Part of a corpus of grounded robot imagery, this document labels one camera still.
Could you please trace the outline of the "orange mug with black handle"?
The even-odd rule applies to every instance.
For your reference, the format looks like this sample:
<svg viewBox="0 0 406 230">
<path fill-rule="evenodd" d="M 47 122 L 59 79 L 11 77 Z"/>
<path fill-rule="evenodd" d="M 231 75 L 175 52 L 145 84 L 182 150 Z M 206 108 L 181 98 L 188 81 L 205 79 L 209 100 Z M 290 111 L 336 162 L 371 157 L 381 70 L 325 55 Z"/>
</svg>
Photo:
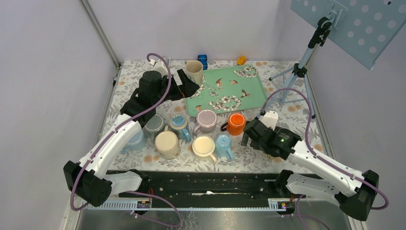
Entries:
<svg viewBox="0 0 406 230">
<path fill-rule="evenodd" d="M 244 132 L 245 125 L 246 118 L 240 113 L 233 113 L 220 129 L 221 131 L 227 131 L 232 136 L 238 136 Z"/>
</svg>

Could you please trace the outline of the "beige seahorse print mug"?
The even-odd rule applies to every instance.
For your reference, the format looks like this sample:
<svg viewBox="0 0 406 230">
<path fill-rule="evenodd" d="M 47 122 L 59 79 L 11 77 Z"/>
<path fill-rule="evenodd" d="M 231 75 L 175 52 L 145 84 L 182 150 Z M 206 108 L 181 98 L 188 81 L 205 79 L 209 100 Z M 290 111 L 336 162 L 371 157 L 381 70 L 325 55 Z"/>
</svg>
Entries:
<svg viewBox="0 0 406 230">
<path fill-rule="evenodd" d="M 203 64 L 198 60 L 185 61 L 187 77 L 199 86 L 203 81 Z"/>
</svg>

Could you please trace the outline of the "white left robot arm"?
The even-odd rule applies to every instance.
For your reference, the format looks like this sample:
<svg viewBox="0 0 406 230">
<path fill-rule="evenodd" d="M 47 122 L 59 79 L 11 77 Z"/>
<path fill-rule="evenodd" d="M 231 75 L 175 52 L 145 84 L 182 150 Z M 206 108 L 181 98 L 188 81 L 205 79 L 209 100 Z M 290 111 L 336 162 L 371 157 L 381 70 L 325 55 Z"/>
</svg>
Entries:
<svg viewBox="0 0 406 230">
<path fill-rule="evenodd" d="M 182 82 L 177 85 L 170 73 L 157 70 L 143 73 L 129 100 L 124 103 L 110 130 L 78 162 L 68 161 L 63 168 L 68 189 L 71 191 L 70 204 L 73 210 L 74 197 L 79 196 L 87 204 L 98 207 L 110 196 L 131 191 L 142 197 L 148 192 L 148 183 L 142 176 L 129 170 L 118 174 L 107 174 L 113 160 L 136 134 L 156 114 L 156 107 L 163 102 L 177 101 L 194 95 L 199 84 L 184 70 L 177 74 Z"/>
</svg>

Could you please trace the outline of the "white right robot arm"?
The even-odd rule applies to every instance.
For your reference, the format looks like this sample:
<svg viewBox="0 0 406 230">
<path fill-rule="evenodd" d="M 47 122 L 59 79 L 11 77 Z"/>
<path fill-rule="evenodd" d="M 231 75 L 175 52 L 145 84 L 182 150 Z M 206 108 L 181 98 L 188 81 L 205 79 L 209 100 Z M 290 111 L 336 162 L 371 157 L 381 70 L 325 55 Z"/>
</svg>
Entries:
<svg viewBox="0 0 406 230">
<path fill-rule="evenodd" d="M 247 123 L 244 135 L 251 139 L 254 149 L 298 164 L 318 176 L 312 178 L 282 170 L 274 185 L 278 196 L 295 194 L 322 199 L 354 219 L 367 220 L 377 195 L 377 173 L 351 169 L 317 150 L 311 152 L 296 133 L 285 128 L 266 127 L 257 119 Z"/>
</svg>

